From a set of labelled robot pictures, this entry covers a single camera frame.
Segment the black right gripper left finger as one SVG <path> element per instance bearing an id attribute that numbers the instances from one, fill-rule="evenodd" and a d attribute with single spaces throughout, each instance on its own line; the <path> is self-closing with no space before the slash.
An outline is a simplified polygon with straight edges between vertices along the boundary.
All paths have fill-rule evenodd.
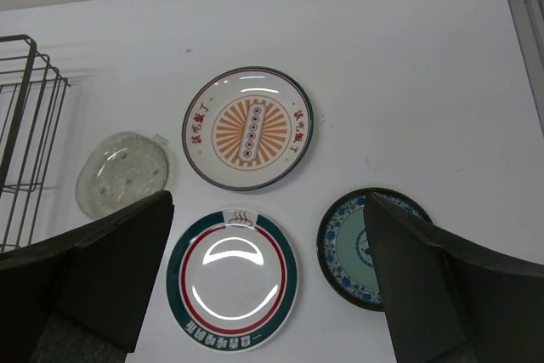
<path id="1" fill-rule="evenodd" d="M 1 255 L 3 362 L 123 362 L 135 349 L 174 214 L 167 190 Z"/>

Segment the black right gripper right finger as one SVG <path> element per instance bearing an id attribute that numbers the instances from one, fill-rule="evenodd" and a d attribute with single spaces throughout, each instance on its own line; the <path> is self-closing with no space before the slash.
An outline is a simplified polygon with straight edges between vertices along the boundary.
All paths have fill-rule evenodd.
<path id="1" fill-rule="evenodd" d="M 372 193 L 364 221 L 398 362 L 541 362 L 543 267 Z"/>

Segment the orange sunburst plate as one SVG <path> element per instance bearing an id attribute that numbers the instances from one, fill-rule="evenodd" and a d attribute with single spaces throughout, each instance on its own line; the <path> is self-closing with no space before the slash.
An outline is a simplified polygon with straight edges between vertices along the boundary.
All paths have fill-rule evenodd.
<path id="1" fill-rule="evenodd" d="M 182 149 L 209 184 L 259 190 L 302 161 L 314 119 L 309 95 L 295 79 L 269 67 L 240 67 L 214 77 L 191 100 Z"/>

